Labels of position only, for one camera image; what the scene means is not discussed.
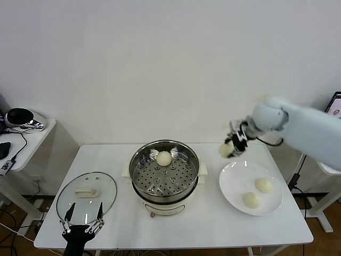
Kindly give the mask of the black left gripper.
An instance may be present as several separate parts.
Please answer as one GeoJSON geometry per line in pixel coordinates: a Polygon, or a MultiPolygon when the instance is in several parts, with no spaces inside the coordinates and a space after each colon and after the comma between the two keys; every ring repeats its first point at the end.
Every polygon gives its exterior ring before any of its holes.
{"type": "Polygon", "coordinates": [[[60,220],[62,224],[62,235],[67,242],[63,255],[66,256],[82,256],[85,244],[94,238],[104,226],[103,219],[103,203],[101,202],[96,221],[90,227],[88,225],[73,225],[69,227],[69,222],[74,212],[75,204],[73,203],[66,211],[64,219],[60,220]]]}

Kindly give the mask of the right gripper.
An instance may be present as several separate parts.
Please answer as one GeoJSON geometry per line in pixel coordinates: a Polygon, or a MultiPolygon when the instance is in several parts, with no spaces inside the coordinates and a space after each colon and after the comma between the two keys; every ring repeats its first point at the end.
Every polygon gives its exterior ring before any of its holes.
{"type": "Polygon", "coordinates": [[[245,152],[246,148],[248,147],[247,140],[246,140],[248,139],[248,137],[245,133],[245,130],[247,127],[248,127],[248,123],[247,121],[243,119],[232,120],[229,123],[230,132],[227,134],[227,137],[224,140],[224,143],[226,145],[233,144],[234,151],[232,155],[234,157],[239,157],[240,155],[242,155],[245,152]]]}

